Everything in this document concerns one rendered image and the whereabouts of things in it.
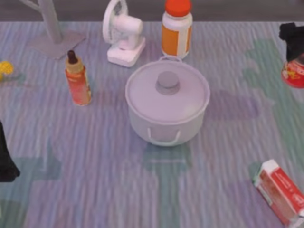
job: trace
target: red and white box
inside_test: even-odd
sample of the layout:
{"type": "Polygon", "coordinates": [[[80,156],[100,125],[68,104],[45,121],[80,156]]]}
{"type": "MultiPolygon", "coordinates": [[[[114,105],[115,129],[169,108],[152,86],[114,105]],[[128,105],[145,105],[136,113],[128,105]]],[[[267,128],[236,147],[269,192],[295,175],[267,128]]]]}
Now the red and white box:
{"type": "Polygon", "coordinates": [[[304,194],[275,160],[262,164],[253,184],[287,228],[304,228],[304,194]]]}

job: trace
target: pot handle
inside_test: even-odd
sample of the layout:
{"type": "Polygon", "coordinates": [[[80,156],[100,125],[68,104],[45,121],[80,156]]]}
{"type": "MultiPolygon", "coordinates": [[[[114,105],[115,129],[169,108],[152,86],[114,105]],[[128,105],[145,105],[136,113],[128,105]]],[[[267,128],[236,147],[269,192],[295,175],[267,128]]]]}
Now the pot handle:
{"type": "Polygon", "coordinates": [[[160,57],[160,59],[158,61],[162,61],[162,60],[171,60],[171,61],[176,61],[176,62],[182,62],[182,59],[178,58],[176,56],[162,56],[162,57],[160,57]]]}
{"type": "Polygon", "coordinates": [[[160,141],[157,141],[157,140],[153,139],[153,137],[152,137],[152,130],[151,130],[150,127],[148,127],[148,137],[149,137],[150,143],[152,143],[154,145],[159,145],[159,146],[174,146],[177,143],[177,141],[180,139],[180,136],[181,136],[181,131],[178,130],[177,133],[176,133],[175,139],[173,139],[170,142],[160,142],[160,141]]]}

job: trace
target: white fan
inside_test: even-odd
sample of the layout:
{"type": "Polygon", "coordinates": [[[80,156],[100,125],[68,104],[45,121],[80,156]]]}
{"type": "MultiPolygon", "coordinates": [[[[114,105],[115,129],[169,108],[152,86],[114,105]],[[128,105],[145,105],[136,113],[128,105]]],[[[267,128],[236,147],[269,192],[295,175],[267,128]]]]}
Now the white fan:
{"type": "Polygon", "coordinates": [[[140,36],[143,23],[128,16],[125,0],[111,0],[104,13],[103,36],[112,44],[107,52],[108,61],[132,67],[145,47],[146,40],[140,36]]]}

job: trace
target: cooking pot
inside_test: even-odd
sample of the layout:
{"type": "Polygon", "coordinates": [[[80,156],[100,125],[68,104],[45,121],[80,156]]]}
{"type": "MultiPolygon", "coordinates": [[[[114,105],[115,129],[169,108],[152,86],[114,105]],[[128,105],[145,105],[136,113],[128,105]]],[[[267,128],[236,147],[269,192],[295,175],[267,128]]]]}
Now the cooking pot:
{"type": "Polygon", "coordinates": [[[163,56],[130,76],[125,97],[131,126],[142,139],[176,146],[199,132],[210,89],[198,70],[179,58],[163,56]]]}

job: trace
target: table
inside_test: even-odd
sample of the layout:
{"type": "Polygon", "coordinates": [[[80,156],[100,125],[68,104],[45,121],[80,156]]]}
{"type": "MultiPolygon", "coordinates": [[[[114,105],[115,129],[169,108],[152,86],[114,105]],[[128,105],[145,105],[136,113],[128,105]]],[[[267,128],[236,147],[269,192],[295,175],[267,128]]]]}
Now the table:
{"type": "Polygon", "coordinates": [[[0,227],[282,227],[249,177],[275,159],[304,190],[304,94],[281,81],[278,26],[194,23],[184,62],[209,81],[210,105],[193,140],[160,148],[133,132],[124,99],[132,72],[161,57],[160,22],[144,24],[147,47],[131,69],[107,62],[101,23],[61,23],[87,35],[75,51],[92,86],[88,107],[72,103],[64,60],[27,48],[42,23],[0,23],[0,58],[22,74],[0,84],[0,119],[21,170],[0,184],[0,227]]]}

